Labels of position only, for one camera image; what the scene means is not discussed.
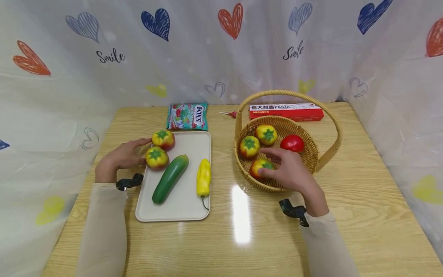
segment hand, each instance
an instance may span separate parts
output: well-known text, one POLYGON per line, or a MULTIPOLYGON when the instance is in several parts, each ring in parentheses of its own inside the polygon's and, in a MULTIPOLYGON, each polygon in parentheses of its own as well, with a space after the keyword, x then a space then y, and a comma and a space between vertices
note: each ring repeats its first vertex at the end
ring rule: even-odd
POLYGON ((260 152, 272 162, 280 164, 276 170, 261 168, 259 174, 275 179, 282 187, 304 193, 317 185, 312 174, 304 166, 300 155, 281 148, 262 148, 260 152))
POLYGON ((284 188, 300 192, 309 215, 322 216, 329 213, 323 190, 304 166, 298 153, 281 148, 262 148, 260 152, 272 162, 280 164, 276 170, 261 168, 258 171, 260 175, 273 178, 284 188))
POLYGON ((135 149, 147 145, 152 139, 141 138, 122 143, 119 147, 109 152, 95 167, 96 183, 116 183, 117 170, 145 165, 146 159, 138 157, 135 149))

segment wrist strap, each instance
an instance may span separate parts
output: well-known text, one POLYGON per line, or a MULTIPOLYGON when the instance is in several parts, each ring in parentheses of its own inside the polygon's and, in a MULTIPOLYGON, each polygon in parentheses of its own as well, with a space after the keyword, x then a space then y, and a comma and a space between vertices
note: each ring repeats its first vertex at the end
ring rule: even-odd
POLYGON ((137 187, 143 181, 143 174, 136 173, 132 179, 121 179, 117 182, 116 187, 119 191, 126 191, 127 188, 137 187))
POLYGON ((292 218, 299 218, 301 226, 309 227, 309 224, 305 217, 306 208, 304 206, 293 207, 291 202, 287 198, 279 201, 279 204, 282 212, 285 215, 292 218))

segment pasta box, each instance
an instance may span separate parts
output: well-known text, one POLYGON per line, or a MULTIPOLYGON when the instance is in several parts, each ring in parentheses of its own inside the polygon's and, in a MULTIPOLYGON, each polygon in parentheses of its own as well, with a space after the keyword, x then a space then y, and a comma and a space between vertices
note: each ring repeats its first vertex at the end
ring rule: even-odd
POLYGON ((287 117, 293 121, 320 121, 323 110, 311 103, 249 105, 249 119, 266 115, 287 117))

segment white curtain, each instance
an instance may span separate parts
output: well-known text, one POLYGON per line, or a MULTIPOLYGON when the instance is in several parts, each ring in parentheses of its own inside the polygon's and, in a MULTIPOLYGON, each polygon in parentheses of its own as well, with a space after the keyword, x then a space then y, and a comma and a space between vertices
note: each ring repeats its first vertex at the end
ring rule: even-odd
POLYGON ((118 108, 269 89, 350 102, 443 259, 440 1, 6 0, 0 12, 0 276, 40 275, 118 108))

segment wicker basket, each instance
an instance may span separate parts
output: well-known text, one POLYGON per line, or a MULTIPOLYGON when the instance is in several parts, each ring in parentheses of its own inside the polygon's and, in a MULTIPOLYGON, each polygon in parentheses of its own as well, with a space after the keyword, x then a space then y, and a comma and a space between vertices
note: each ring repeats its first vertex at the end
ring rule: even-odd
MULTIPOLYGON (((250 174, 249 170, 253 163, 253 160, 244 159, 242 156, 238 154, 239 145, 241 140, 246 136, 254 136, 255 129, 261 124, 271 124, 277 131, 277 141, 272 146, 267 146, 261 144, 261 147, 279 147, 280 142, 283 138, 288 135, 298 135, 301 137, 305 143, 304 151, 300 154, 304 165, 308 168, 308 170, 314 174, 315 172, 320 171, 320 169, 329 162, 329 160, 335 155, 335 153, 340 148, 342 144, 342 129, 340 124, 337 121, 335 115, 321 102, 315 100, 314 98, 307 96, 305 94, 301 94, 298 92, 288 91, 288 90, 267 90, 257 94, 253 94, 246 98, 243 103, 240 105, 240 108, 237 113, 237 119, 235 121, 235 159, 237 160, 237 165, 240 168, 241 173, 246 178, 246 180, 252 184, 253 186, 268 192, 278 192, 284 191, 285 189, 280 186, 273 179, 265 179, 263 182, 257 181, 250 174), (298 125, 295 121, 280 117, 280 116, 264 116, 258 117, 256 119, 248 122, 244 127, 242 127, 242 112, 243 109, 252 101, 257 98, 269 95, 289 95, 304 99, 309 101, 320 108, 322 108, 332 119, 337 129, 337 140, 334 144, 329 148, 323 156, 319 158, 319 152, 317 146, 315 145, 312 137, 306 132, 300 125, 298 125)), ((260 153, 259 158, 266 158, 264 154, 260 153)))

